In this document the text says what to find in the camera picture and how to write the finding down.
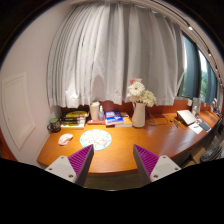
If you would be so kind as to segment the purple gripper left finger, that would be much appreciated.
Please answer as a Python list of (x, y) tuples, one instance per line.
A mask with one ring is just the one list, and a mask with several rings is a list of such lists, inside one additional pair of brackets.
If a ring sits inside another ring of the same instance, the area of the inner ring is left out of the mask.
[(65, 180), (84, 186), (94, 155), (94, 147), (89, 145), (70, 156), (59, 156), (46, 171)]

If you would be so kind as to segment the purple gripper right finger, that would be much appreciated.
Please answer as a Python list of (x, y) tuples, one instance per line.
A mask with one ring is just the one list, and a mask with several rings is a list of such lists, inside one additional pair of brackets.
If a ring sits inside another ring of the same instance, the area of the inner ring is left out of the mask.
[(133, 155), (144, 185), (180, 170), (180, 167), (168, 156), (157, 156), (139, 145), (133, 146)]

